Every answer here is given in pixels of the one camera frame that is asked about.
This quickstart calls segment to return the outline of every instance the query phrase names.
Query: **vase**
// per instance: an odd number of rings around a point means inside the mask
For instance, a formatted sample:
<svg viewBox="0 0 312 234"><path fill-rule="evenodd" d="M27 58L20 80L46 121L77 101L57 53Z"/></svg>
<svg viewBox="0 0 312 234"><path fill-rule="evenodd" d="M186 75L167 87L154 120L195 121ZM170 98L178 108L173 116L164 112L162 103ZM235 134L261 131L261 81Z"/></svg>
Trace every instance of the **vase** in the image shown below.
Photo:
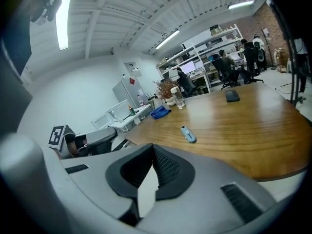
<svg viewBox="0 0 312 234"><path fill-rule="evenodd" d="M166 99L166 102L169 106L174 106L176 104L175 99L173 97Z"/></svg>

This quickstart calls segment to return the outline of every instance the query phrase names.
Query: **refrigerator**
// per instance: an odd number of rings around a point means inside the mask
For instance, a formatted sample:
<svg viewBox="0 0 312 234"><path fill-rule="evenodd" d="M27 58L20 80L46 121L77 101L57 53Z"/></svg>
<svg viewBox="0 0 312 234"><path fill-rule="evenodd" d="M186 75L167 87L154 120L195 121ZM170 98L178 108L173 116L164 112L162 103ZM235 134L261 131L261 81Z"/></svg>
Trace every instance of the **refrigerator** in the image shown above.
<svg viewBox="0 0 312 234"><path fill-rule="evenodd" d="M137 79L134 80L134 84L131 84L129 77L121 78L120 82L118 82L117 85L113 88L113 92L118 101L122 102L127 99L133 109L139 108L141 106L137 99L138 95L140 95L145 105L148 103L148 99L144 94L140 83Z"/></svg>

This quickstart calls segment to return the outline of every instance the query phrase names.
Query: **ceiling light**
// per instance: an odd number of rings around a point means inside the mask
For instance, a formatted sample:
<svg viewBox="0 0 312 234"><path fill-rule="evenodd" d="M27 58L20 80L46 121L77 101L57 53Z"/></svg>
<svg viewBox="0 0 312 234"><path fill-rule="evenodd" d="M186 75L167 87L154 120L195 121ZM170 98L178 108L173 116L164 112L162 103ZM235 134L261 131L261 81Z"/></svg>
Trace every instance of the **ceiling light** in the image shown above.
<svg viewBox="0 0 312 234"><path fill-rule="evenodd" d="M67 21L70 0L62 0L57 12L57 35L59 50L68 48Z"/></svg>
<svg viewBox="0 0 312 234"><path fill-rule="evenodd" d="M235 8L242 7L242 6L251 5L253 3L254 3L254 0L246 1L246 2L240 2L240 3L237 3L237 4L229 5L228 8L229 8L229 10L231 10L231 9L235 9Z"/></svg>
<svg viewBox="0 0 312 234"><path fill-rule="evenodd" d="M164 41L162 41L157 47L156 49L160 49L162 47L162 45L164 45L167 41L169 41L171 38L173 38L177 33L179 33L179 30L174 31L171 35L169 35Z"/></svg>

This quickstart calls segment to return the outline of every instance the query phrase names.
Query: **white ceiling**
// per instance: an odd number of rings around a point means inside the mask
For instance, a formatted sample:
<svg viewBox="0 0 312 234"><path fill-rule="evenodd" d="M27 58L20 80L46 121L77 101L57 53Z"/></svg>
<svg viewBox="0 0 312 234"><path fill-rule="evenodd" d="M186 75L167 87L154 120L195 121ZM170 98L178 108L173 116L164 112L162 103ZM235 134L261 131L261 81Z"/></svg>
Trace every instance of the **white ceiling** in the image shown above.
<svg viewBox="0 0 312 234"><path fill-rule="evenodd" d="M239 1L243 0L71 0L69 48L59 50L55 20L41 26L31 23L33 54L26 66L36 78L77 59L110 55L114 46L153 54L175 29L179 35L188 30L191 37L194 24Z"/></svg>

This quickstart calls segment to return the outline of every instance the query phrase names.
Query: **light blue remote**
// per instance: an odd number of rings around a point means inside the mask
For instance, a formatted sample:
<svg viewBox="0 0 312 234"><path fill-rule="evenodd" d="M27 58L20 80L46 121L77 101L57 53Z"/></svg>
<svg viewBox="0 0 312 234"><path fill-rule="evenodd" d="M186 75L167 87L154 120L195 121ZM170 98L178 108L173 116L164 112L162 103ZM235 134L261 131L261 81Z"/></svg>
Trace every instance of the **light blue remote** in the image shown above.
<svg viewBox="0 0 312 234"><path fill-rule="evenodd" d="M181 126L181 132L184 134L185 138L190 142L190 143L195 143L196 142L196 137L194 134L191 133L191 131L186 127L186 126Z"/></svg>

